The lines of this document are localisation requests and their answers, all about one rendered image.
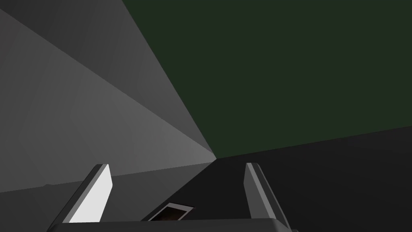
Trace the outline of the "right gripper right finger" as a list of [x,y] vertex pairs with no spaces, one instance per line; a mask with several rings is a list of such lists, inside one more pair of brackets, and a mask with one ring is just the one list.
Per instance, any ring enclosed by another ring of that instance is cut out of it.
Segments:
[[243,186],[251,218],[273,218],[287,222],[258,163],[246,163]]

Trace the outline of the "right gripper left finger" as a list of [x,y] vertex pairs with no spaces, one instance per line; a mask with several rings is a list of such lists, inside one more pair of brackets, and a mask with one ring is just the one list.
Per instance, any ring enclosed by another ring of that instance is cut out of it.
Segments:
[[99,222],[112,187],[109,165],[95,165],[55,218],[54,223]]

